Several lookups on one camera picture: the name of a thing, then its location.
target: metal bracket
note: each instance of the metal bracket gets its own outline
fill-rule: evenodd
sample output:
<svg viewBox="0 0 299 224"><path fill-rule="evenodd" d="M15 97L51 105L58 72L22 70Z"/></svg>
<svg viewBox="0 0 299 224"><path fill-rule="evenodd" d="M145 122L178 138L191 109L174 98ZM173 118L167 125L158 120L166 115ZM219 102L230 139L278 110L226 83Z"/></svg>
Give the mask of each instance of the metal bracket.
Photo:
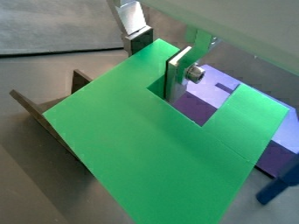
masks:
<svg viewBox="0 0 299 224"><path fill-rule="evenodd" d="M183 48L166 62L165 99L174 103L187 90L189 81L199 83L205 70L197 61L210 51L215 38L202 30L189 27L186 40L194 47Z"/></svg>
<svg viewBox="0 0 299 224"><path fill-rule="evenodd" d="M107 0L125 41L129 56L154 43L154 29L146 24L142 5L133 0Z"/></svg>

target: green board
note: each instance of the green board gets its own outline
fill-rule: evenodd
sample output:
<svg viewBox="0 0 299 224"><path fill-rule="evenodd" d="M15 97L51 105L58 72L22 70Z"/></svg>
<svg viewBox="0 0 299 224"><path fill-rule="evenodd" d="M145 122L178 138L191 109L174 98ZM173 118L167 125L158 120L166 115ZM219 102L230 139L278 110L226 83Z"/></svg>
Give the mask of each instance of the green board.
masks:
<svg viewBox="0 0 299 224"><path fill-rule="evenodd" d="M214 120L234 119L230 109L247 120L237 128L238 141L246 137L245 145L253 144L251 153L243 151L227 123L202 128L158 96L166 61L177 52L158 39L44 113L138 224L218 223L266 148L249 135L262 129L270 141L287 112L250 87L238 88ZM273 117L266 124L251 125L265 117Z"/></svg>

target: green plastic sheet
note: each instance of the green plastic sheet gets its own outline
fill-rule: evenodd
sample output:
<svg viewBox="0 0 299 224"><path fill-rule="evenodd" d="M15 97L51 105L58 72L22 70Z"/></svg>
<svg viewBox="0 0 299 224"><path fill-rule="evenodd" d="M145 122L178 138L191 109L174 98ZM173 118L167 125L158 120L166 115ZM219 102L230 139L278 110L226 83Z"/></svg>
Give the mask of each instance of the green plastic sheet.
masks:
<svg viewBox="0 0 299 224"><path fill-rule="evenodd" d="M44 113L139 224L219 222L287 112L241 86L202 128L158 96L177 52L158 39Z"/></svg>

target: metal clamp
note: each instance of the metal clamp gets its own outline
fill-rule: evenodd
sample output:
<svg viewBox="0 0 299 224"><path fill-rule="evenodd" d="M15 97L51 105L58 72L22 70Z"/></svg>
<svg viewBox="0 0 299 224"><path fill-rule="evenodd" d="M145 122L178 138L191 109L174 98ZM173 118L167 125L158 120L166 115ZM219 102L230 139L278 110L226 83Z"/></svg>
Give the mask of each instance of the metal clamp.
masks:
<svg viewBox="0 0 299 224"><path fill-rule="evenodd" d="M154 43L154 28L146 24L142 5L134 0L107 0L125 41L129 56Z"/></svg>
<svg viewBox="0 0 299 224"><path fill-rule="evenodd" d="M198 84L201 83L205 74L206 74L205 69L199 67L198 63L195 63L186 69L185 76L187 80Z"/></svg>
<svg viewBox="0 0 299 224"><path fill-rule="evenodd" d="M187 46L166 61L163 98L170 103L174 103L187 90L189 80L183 78L178 81L178 77L182 58L191 49Z"/></svg>

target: blue post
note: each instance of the blue post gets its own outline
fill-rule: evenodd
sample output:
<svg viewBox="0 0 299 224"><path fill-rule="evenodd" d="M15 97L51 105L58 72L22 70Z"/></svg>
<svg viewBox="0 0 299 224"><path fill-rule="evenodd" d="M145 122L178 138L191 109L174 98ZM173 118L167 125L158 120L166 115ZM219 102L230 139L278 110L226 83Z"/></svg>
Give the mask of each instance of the blue post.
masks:
<svg viewBox="0 0 299 224"><path fill-rule="evenodd" d="M299 185L299 155L287 163L278 177L257 194L257 200L266 205L289 186L297 185Z"/></svg>

